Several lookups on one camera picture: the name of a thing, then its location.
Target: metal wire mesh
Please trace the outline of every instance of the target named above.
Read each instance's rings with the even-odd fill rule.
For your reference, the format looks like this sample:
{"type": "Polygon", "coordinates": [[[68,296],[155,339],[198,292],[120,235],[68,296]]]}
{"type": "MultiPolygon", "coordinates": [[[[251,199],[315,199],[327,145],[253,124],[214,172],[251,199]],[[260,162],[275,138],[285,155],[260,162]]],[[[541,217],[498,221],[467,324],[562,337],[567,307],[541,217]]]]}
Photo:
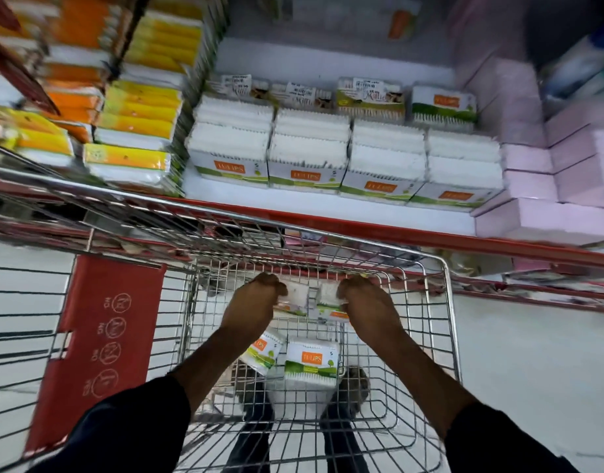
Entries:
{"type": "MultiPolygon", "coordinates": [[[[311,297],[320,281],[337,282],[354,273],[370,276],[391,294],[412,338],[448,374],[460,378],[448,268],[442,259],[416,250],[0,167],[2,240],[49,247],[52,253],[89,252],[125,262],[170,264],[149,379],[167,373],[203,343],[219,325],[234,290],[264,270],[308,284],[311,297]]],[[[71,269],[72,255],[59,255],[69,256],[71,269]]],[[[0,271],[6,268],[0,265],[0,271]]],[[[0,422],[6,415],[16,418],[5,422],[6,431],[0,431],[2,451],[9,448],[10,438],[23,443],[45,363],[67,348],[67,340],[57,338],[54,331],[69,269],[56,273],[46,268],[15,269],[41,278],[58,275],[60,288],[54,293],[41,292],[58,299],[46,310],[49,314],[42,315],[29,305],[28,311],[13,309],[0,317],[6,323],[20,321],[19,315],[46,322],[41,327],[0,327],[0,346],[7,345],[7,350],[0,351],[0,398],[19,385],[33,386],[14,404],[0,405],[0,422]],[[40,346],[36,345],[39,341],[43,342],[40,346]],[[30,364],[33,368],[24,367],[19,378],[7,372],[10,365],[30,364]]],[[[28,295],[18,287],[8,288],[9,295],[28,295]]],[[[361,343],[349,324],[285,315],[276,317],[272,325],[288,337],[337,342],[340,376],[348,368],[360,368],[353,371],[360,384],[369,385],[369,394],[352,428],[370,470],[416,472],[440,466],[443,452],[433,429],[398,377],[361,343]]],[[[291,385],[283,377],[285,355],[286,348],[264,382],[275,418],[269,437],[270,464],[277,470],[326,470],[326,460],[334,458],[324,453],[326,429],[320,428],[318,419],[338,380],[330,389],[291,385]]],[[[235,442],[243,439],[240,432],[246,405],[239,397],[255,390],[257,381],[262,379],[244,381],[241,388],[232,371],[221,378],[188,430],[179,471],[225,466],[235,442]]],[[[349,395],[346,392],[346,401],[352,400],[349,395]]],[[[11,450],[0,459],[0,467],[18,464],[20,455],[19,447],[11,450]]]]}

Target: foot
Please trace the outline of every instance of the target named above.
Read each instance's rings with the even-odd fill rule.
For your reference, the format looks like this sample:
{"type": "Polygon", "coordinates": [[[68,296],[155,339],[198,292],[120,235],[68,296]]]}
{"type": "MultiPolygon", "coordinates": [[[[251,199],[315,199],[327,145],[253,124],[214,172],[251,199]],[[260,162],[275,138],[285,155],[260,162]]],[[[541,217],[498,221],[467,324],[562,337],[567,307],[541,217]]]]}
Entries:
{"type": "Polygon", "coordinates": [[[253,404],[256,393],[264,393],[264,377],[240,360],[232,368],[232,385],[243,405],[253,404]]]}
{"type": "Polygon", "coordinates": [[[350,418],[354,418],[361,412],[361,405],[366,401],[369,394],[370,380],[365,371],[357,366],[349,367],[342,381],[340,381],[337,391],[330,399],[330,404],[338,404],[340,407],[344,407],[350,414],[350,418]]]}

